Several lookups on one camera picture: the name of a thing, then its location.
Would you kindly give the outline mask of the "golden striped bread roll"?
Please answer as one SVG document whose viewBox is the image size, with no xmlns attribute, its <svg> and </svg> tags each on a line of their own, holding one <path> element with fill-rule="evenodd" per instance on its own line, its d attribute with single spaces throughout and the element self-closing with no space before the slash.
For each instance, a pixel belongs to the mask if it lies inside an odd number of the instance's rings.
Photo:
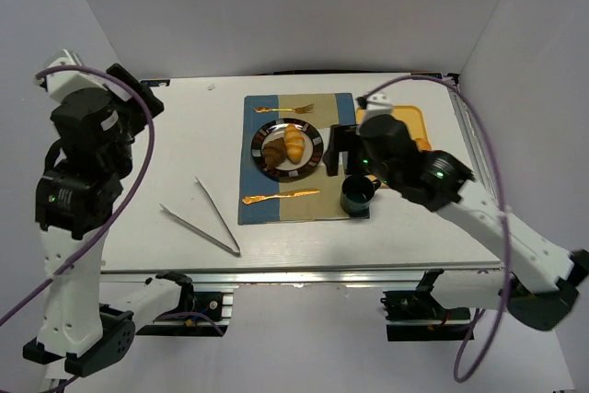
<svg viewBox="0 0 589 393">
<path fill-rule="evenodd" d="M 292 163 L 298 164 L 302 160 L 306 148 L 303 133 L 294 124 L 288 124 L 284 129 L 283 141 L 288 159 Z"/>
</svg>

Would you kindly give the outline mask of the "brown chocolate croissant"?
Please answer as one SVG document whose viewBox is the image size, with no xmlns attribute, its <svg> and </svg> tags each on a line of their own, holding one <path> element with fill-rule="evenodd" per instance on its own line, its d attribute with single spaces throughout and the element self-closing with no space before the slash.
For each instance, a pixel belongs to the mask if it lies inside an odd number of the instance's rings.
<svg viewBox="0 0 589 393">
<path fill-rule="evenodd" d="M 287 149 L 283 138 L 272 139 L 262 147 L 261 152 L 268 169 L 277 168 L 287 158 Z"/>
</svg>

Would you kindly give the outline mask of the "silver metal tongs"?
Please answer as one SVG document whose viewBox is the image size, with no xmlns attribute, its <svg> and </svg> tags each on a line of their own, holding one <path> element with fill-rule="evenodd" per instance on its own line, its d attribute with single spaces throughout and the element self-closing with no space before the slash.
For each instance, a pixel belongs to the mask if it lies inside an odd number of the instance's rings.
<svg viewBox="0 0 589 393">
<path fill-rule="evenodd" d="M 194 179 L 194 186 L 196 195 L 190 199 L 190 202 L 196 204 L 194 208 L 185 204 L 179 210 L 174 210 L 160 203 L 162 214 L 203 241 L 235 258 L 241 258 L 242 251 L 237 238 L 213 196 L 198 177 Z"/>
</svg>

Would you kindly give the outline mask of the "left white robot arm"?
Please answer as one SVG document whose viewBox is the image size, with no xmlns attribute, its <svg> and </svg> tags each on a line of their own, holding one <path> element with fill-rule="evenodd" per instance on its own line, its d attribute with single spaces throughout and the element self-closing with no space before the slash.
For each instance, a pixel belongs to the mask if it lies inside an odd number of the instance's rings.
<svg viewBox="0 0 589 393">
<path fill-rule="evenodd" d="M 41 83 L 58 102 L 51 115 L 58 137 L 35 195 L 49 292 L 23 355 L 63 361 L 68 374 L 86 377 L 118 363 L 147 324 L 193 308 L 194 291 L 189 277 L 164 272 L 120 301 L 98 300 L 104 242 L 132 198 L 121 185 L 133 173 L 131 146 L 153 131 L 163 103 L 119 64 L 103 77 L 61 64 Z"/>
</svg>

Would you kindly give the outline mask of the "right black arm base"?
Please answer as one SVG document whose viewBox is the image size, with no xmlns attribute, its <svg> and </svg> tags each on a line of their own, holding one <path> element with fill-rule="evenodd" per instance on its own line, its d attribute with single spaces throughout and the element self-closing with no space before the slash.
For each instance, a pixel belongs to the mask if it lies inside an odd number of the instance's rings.
<svg viewBox="0 0 589 393">
<path fill-rule="evenodd" d="M 441 269 L 427 271 L 411 290 L 385 291 L 380 302 L 386 312 L 389 342 L 462 341 L 471 323 L 466 307 L 444 308 L 433 296 Z"/>
</svg>

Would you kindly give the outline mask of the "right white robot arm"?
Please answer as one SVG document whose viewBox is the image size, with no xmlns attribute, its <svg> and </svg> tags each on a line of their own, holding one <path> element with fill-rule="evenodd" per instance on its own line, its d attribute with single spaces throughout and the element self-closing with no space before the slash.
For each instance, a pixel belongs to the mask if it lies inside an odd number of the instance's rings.
<svg viewBox="0 0 589 393">
<path fill-rule="evenodd" d="M 456 225 L 503 264 L 500 271 L 427 271 L 416 289 L 393 298 L 410 318 L 442 318 L 455 308 L 507 311 L 531 329 L 555 329 L 571 312 L 588 275 L 588 253 L 570 252 L 509 213 L 472 170 L 441 150 L 422 150 L 406 124 L 377 115 L 361 125 L 333 125 L 324 163 L 337 173 L 373 175 L 400 196 Z"/>
</svg>

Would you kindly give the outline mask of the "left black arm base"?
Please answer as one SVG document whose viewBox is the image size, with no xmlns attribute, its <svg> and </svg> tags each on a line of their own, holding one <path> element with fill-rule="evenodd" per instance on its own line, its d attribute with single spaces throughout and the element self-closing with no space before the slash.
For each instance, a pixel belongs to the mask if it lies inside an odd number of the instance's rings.
<svg viewBox="0 0 589 393">
<path fill-rule="evenodd" d="M 161 272 L 145 280 L 146 285 L 168 281 L 180 288 L 179 302 L 137 331 L 139 336 L 221 337 L 231 318 L 233 294 L 220 289 L 196 288 L 191 277 L 178 272 Z"/>
</svg>

